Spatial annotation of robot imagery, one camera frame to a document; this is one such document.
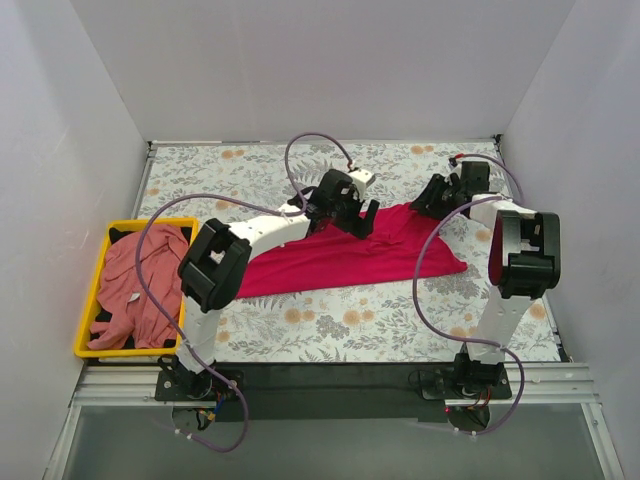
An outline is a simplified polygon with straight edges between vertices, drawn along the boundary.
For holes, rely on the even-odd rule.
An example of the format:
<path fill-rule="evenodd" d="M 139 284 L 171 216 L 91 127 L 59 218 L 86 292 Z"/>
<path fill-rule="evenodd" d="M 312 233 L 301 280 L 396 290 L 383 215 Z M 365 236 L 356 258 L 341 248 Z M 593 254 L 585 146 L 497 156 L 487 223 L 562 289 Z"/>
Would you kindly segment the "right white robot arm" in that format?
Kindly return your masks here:
<path fill-rule="evenodd" d="M 435 174 L 410 204 L 420 215 L 443 226 L 461 214 L 492 230 L 488 258 L 489 299 L 476 336 L 463 342 L 469 362 L 452 373 L 454 389 L 475 397 L 489 384 L 486 370 L 495 370 L 526 311 L 561 275 L 560 219 L 490 190 L 490 170 L 500 163 L 483 154 L 458 154 L 449 159 L 448 176 Z"/>

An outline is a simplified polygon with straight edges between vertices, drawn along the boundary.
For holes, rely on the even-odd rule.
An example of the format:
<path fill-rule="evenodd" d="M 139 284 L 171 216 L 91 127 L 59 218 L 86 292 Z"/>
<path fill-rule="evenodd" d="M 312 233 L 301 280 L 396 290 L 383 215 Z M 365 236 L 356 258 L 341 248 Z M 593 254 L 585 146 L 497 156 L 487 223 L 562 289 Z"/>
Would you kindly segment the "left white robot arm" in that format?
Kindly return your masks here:
<path fill-rule="evenodd" d="M 249 263 L 257 256 L 334 226 L 358 239 L 373 231 L 379 208 L 366 193 L 376 180 L 373 173 L 331 169 L 320 184 L 287 200 L 271 215 L 224 224 L 208 220 L 192 241 L 179 268 L 181 289 L 199 305 L 201 314 L 184 323 L 186 338 L 177 357 L 185 367 L 178 387 L 193 400 L 205 398 L 213 386 L 203 363 L 214 362 L 215 338 L 221 311 L 240 290 Z"/>

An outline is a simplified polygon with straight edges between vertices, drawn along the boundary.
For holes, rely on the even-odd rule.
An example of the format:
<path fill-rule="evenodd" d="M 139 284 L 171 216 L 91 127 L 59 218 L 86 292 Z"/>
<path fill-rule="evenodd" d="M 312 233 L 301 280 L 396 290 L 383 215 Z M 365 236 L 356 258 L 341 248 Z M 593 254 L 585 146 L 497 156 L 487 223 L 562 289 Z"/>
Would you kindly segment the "magenta t shirt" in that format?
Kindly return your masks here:
<path fill-rule="evenodd" d="M 248 264 L 239 299 L 410 280 L 438 222 L 395 205 L 377 212 L 360 240 L 333 225 L 257 256 Z"/>

